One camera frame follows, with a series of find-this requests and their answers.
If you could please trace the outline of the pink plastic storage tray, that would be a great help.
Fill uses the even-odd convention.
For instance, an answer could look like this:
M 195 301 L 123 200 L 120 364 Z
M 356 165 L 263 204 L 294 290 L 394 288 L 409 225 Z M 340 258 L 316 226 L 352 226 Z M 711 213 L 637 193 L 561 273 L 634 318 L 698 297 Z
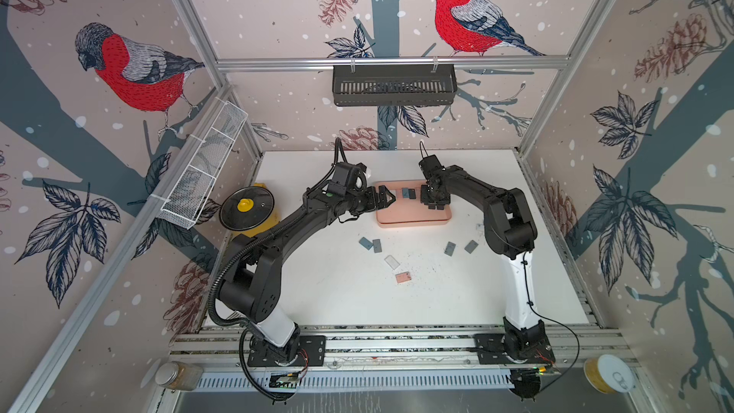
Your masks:
M 439 226 L 447 224 L 452 218 L 450 206 L 443 210 L 430 210 L 421 202 L 421 186 L 424 180 L 379 182 L 376 186 L 385 185 L 397 197 L 397 201 L 385 210 L 376 214 L 378 225 L 384 229 L 403 227 Z M 401 189 L 415 189 L 416 199 L 403 198 Z

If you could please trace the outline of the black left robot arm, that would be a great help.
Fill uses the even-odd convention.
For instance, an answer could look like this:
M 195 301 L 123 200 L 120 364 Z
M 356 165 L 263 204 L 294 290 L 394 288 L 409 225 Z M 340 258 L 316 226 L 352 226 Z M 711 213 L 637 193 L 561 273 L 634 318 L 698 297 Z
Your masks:
M 342 187 L 327 182 L 310 187 L 296 211 L 268 231 L 246 237 L 227 258 L 209 291 L 208 316 L 220 327 L 241 326 L 278 350 L 293 346 L 298 326 L 279 306 L 288 258 L 343 214 L 355 221 L 396 201 L 386 185 Z

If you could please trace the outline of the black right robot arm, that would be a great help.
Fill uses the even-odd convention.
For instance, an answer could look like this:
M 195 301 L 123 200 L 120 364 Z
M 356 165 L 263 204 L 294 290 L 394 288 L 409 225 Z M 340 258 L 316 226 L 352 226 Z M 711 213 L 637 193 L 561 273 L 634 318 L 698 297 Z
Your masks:
M 513 361 L 525 361 L 548 344 L 545 323 L 534 310 L 531 266 L 538 236 L 525 193 L 481 181 L 460 166 L 443 166 L 437 156 L 422 158 L 421 202 L 437 210 L 457 196 L 483 213 L 487 246 L 503 259 L 507 303 L 504 348 Z

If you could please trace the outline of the white eraser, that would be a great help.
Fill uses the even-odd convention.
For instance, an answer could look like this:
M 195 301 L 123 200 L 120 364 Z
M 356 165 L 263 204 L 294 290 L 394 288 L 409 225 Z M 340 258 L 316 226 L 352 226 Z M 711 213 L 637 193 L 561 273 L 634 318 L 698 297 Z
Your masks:
M 391 269 L 392 269 L 393 271 L 395 271 L 395 270 L 396 270 L 397 268 L 399 268 L 399 266 L 401 265 L 401 264 L 399 263 L 399 261 L 398 261 L 398 260 L 397 260 L 397 259 L 396 259 L 395 257 L 393 257 L 393 256 L 391 256 L 391 255 L 388 255 L 388 256 L 386 256 L 386 258 L 384 258 L 384 261 L 386 262 L 386 264 L 387 264 L 387 265 L 388 265 L 388 266 L 389 266 L 389 267 L 390 267 L 390 268 L 391 268 Z

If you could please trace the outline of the pink eraser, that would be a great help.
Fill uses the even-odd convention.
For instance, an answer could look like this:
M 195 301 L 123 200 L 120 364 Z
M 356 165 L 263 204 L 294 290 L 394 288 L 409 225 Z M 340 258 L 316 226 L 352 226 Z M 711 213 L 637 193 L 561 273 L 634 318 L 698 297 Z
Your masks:
M 412 276 L 409 272 L 398 273 L 395 275 L 395 279 L 398 284 L 407 283 L 412 280 Z

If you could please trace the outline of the yellow electric cooking pot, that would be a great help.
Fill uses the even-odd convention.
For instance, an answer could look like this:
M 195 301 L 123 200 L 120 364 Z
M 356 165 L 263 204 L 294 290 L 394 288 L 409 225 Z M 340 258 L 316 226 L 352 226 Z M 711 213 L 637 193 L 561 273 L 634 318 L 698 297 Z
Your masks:
M 219 209 L 220 223 L 233 233 L 254 237 L 280 222 L 273 193 L 256 184 L 234 191 Z

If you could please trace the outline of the yellow tape roll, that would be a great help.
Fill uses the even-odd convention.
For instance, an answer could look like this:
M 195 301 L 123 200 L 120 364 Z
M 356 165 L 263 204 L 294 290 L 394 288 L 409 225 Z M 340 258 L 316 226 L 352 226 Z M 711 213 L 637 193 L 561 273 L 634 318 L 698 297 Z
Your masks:
M 587 359 L 583 370 L 589 384 L 602 394 L 629 393 L 636 387 L 632 369 L 613 355 Z

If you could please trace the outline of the glass jar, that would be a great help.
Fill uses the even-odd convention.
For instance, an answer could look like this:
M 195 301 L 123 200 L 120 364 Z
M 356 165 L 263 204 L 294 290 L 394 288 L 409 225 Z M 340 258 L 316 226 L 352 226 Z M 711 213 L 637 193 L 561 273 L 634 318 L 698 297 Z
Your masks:
M 170 361 L 163 364 L 155 374 L 155 382 L 162 388 L 176 391 L 193 391 L 197 388 L 204 369 L 181 361 Z

